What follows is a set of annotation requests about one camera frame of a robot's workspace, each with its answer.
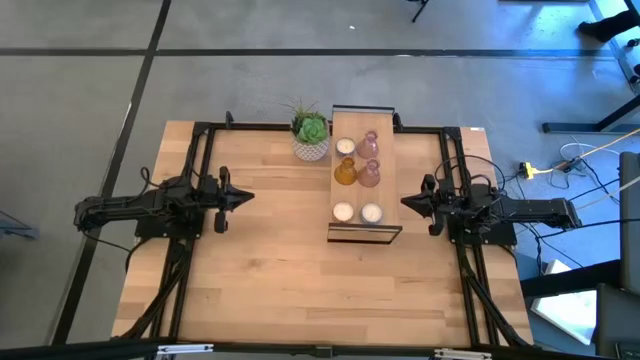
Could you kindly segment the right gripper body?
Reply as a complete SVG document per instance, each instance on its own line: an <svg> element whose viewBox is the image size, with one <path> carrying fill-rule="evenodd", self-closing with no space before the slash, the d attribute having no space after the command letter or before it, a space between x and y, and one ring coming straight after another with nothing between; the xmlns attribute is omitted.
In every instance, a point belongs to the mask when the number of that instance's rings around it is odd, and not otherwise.
<svg viewBox="0 0 640 360"><path fill-rule="evenodd" d="M450 181L446 178L436 179L433 175L424 176L423 185L431 192L432 211L430 216L433 223L429 226L429 234L438 236L442 233L446 225L446 217L444 214L445 207L448 205L448 196L450 195Z"/></svg>

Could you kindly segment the pink glass candle holder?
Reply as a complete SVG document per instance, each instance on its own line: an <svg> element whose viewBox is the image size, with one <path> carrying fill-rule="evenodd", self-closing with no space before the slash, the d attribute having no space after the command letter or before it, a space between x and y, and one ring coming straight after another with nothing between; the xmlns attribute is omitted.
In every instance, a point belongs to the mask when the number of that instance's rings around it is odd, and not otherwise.
<svg viewBox="0 0 640 360"><path fill-rule="evenodd" d="M357 144L356 151L363 159L375 158L379 153L377 144L378 134L374 130L365 133L363 139Z"/></svg>
<svg viewBox="0 0 640 360"><path fill-rule="evenodd" d="M380 162L376 158L369 159L358 171L358 182L367 188L373 188L380 182Z"/></svg>

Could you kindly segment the tan patterned candle tin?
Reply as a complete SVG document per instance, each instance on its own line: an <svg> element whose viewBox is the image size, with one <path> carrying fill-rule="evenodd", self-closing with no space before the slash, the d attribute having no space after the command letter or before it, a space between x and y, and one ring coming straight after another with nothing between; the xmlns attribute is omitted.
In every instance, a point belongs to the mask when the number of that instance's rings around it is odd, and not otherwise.
<svg viewBox="0 0 640 360"><path fill-rule="evenodd" d="M332 215L338 222L349 222L354 216L354 208L348 202L338 202L333 206Z"/></svg>

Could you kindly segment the amber glass candle holder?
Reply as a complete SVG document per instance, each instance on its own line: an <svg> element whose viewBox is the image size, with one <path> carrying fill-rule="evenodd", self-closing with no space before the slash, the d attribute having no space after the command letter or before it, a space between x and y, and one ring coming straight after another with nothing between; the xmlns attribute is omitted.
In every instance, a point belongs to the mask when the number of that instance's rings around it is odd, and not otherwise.
<svg viewBox="0 0 640 360"><path fill-rule="evenodd" d="M334 170L335 180L342 185L352 185L357 180L357 176L355 161L351 157L343 158Z"/></svg>

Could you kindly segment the black beam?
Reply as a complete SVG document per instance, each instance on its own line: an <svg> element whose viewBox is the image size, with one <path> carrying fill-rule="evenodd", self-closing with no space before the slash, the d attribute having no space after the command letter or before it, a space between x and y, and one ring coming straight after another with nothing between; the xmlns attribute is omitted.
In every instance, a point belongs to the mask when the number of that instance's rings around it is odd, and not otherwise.
<svg viewBox="0 0 640 360"><path fill-rule="evenodd" d="M543 298L590 291L600 284L622 287L619 260L594 264L557 274L542 275L520 282L524 297Z"/></svg>

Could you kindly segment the black rig crossbar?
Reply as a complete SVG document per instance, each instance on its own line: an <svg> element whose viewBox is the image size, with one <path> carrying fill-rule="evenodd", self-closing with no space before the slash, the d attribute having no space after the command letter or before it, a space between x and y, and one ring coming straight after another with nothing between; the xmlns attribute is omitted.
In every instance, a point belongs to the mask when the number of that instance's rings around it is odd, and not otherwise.
<svg viewBox="0 0 640 360"><path fill-rule="evenodd" d="M210 353L276 353L308 355L319 359L339 356L398 356L433 357L436 349L446 347L390 347L356 345L296 345L261 343L192 343L179 342L171 337L126 339L113 338L108 341L57 344L37 347L0 349L0 360L132 360L137 358L167 356L157 355L159 345L213 344ZM586 356L557 351L547 351L534 346L474 345L467 348L448 348L486 352L493 360L618 360L601 356Z"/></svg>

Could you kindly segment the black stand leg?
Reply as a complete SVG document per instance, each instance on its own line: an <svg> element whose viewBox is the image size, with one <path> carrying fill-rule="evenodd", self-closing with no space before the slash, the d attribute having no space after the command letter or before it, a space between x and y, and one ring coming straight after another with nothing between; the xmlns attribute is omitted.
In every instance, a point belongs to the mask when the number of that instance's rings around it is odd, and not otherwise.
<svg viewBox="0 0 640 360"><path fill-rule="evenodd" d="M410 3L416 3L418 5L416 12L411 19L411 23L416 23L418 18L421 16L422 12L424 11L425 7L430 2L430 0L406 0L406 1Z"/></svg>

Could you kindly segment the black desk leg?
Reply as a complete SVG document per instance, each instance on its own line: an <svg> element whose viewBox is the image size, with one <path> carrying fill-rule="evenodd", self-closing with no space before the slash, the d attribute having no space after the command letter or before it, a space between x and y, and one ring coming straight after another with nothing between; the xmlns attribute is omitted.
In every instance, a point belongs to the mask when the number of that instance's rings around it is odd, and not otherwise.
<svg viewBox="0 0 640 360"><path fill-rule="evenodd" d="M640 129L640 95L595 123L547 122L544 133L558 134L622 134Z"/></svg>

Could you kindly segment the blue-grey floor object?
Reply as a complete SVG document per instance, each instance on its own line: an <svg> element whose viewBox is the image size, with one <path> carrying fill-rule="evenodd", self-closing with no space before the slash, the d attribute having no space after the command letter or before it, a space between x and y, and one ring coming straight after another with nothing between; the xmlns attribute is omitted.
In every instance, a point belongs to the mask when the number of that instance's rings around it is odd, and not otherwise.
<svg viewBox="0 0 640 360"><path fill-rule="evenodd" d="M0 210L0 239L10 235L35 240L39 237L39 230Z"/></svg>

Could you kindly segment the dark grey box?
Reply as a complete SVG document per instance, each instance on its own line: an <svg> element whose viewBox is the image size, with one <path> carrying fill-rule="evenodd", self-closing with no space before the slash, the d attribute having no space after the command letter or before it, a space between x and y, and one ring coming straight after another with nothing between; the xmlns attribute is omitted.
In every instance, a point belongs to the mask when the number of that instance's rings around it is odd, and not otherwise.
<svg viewBox="0 0 640 360"><path fill-rule="evenodd" d="M640 296L606 284L599 284L596 292L596 354L640 360Z"/></svg>

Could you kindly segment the grey metal desk leg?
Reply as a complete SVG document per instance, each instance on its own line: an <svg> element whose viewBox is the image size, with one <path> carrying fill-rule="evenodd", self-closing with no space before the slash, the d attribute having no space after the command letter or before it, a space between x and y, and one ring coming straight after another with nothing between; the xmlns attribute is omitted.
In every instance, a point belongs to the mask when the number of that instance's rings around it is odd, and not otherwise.
<svg viewBox="0 0 640 360"><path fill-rule="evenodd" d="M640 0L588 0L588 5L596 21L631 10L640 23ZM627 78L631 91L635 95L640 94L640 75L634 70L636 65L640 65L640 25L616 35L608 42L608 47Z"/></svg>

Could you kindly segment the person's foot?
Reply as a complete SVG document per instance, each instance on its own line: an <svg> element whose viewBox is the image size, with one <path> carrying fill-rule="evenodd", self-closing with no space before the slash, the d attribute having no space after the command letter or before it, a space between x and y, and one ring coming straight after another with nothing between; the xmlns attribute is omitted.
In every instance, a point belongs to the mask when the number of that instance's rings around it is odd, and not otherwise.
<svg viewBox="0 0 640 360"><path fill-rule="evenodd" d="M633 11L626 10L615 16L604 18L596 22L581 22L577 31L585 36L606 43L615 36L640 25L640 17Z"/></svg>

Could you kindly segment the wooden shelf with black frame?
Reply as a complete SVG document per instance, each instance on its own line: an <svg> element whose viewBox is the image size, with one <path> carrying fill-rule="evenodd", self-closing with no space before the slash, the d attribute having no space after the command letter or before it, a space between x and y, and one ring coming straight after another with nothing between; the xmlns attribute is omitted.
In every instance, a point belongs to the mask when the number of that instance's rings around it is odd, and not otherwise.
<svg viewBox="0 0 640 360"><path fill-rule="evenodd" d="M335 105L331 115L331 167L329 223L327 240L333 243L360 243L389 245L402 232L399 219L399 196L396 189L396 157L394 144L394 110L389 107L365 107ZM357 144L365 133L374 130L378 134L379 153L375 157L380 162L380 182L373 188L362 186L358 180L352 185L339 184L334 178L334 170L345 157L338 157L335 142L348 137ZM369 159L361 158L357 151L351 157L357 172ZM348 202L354 208L354 216L349 222L338 222L333 218L332 209L338 202ZM360 210L366 203L375 203L383 210L382 221L366 224L361 221Z"/></svg>

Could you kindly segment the black aluminium table frame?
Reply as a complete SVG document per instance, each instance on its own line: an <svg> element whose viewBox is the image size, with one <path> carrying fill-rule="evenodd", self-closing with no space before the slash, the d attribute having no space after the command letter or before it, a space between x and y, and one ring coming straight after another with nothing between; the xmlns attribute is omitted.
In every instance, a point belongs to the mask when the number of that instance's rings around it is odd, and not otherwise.
<svg viewBox="0 0 640 360"><path fill-rule="evenodd" d="M255 199L228 217L208 215L187 277L177 337L184 341L444 346L471 345L456 250L399 205L403 231L390 245L329 243L331 158L303 162L287 124L211 124L212 170ZM404 126L395 135L398 195L419 192L423 174L463 153L490 159L482 128ZM111 335L124 335L158 292L169 240L132 256ZM513 257L483 246L493 301L527 342L532 335Z"/></svg>

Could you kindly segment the silver metal bracket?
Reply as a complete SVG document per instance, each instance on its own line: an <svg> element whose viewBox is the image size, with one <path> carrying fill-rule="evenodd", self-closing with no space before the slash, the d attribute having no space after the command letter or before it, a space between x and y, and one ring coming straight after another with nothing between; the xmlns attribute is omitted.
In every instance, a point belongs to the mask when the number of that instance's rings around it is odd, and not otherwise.
<svg viewBox="0 0 640 360"><path fill-rule="evenodd" d="M493 360L491 353L441 348L434 351L436 360Z"/></svg>
<svg viewBox="0 0 640 360"><path fill-rule="evenodd" d="M214 351L213 344L171 344L159 345L157 355L179 355L193 353L210 353Z"/></svg>

